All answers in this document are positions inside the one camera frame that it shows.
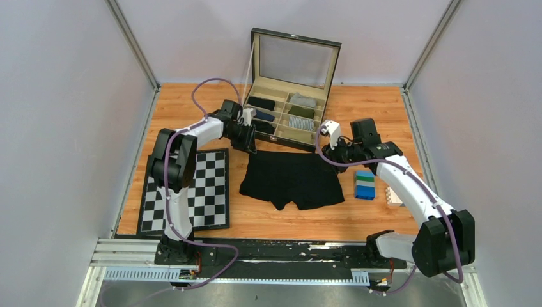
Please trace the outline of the black underwear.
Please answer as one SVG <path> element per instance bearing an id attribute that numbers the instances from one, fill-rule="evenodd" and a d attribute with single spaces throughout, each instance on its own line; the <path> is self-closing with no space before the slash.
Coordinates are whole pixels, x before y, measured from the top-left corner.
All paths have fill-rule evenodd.
<path id="1" fill-rule="evenodd" d="M 239 193 L 268 201 L 277 210 L 290 202 L 311 210 L 345 201 L 336 171 L 316 153 L 251 154 Z"/>

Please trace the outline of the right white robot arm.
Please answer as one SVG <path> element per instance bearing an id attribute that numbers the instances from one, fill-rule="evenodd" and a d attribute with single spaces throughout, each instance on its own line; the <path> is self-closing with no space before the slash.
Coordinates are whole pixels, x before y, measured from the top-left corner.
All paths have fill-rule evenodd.
<path id="1" fill-rule="evenodd" d="M 462 283 L 463 266 L 475 260 L 473 215 L 440 198 L 395 143 L 381 140 L 374 119 L 357 120 L 350 127 L 353 139 L 343 136 L 338 122 L 325 120 L 316 135 L 327 137 L 329 142 L 316 149 L 318 155 L 340 173 L 353 166 L 369 168 L 398 195 L 418 225 L 416 235 L 385 230 L 368 236 L 368 264 L 381 267 L 395 258 L 414 264 L 426 277 L 443 274 Z"/>

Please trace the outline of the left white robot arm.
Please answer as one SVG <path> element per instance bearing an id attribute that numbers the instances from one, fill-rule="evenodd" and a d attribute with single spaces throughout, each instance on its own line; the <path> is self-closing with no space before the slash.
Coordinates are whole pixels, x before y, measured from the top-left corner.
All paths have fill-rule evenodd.
<path id="1" fill-rule="evenodd" d="M 255 154 L 255 116 L 254 108 L 225 100 L 218 110 L 205 113 L 192 125 L 160 130 L 146 167 L 165 201 L 166 225 L 157 246 L 156 264 L 189 264 L 200 246 L 192 236 L 188 202 L 198 148 L 226 138 L 234 149 Z"/>

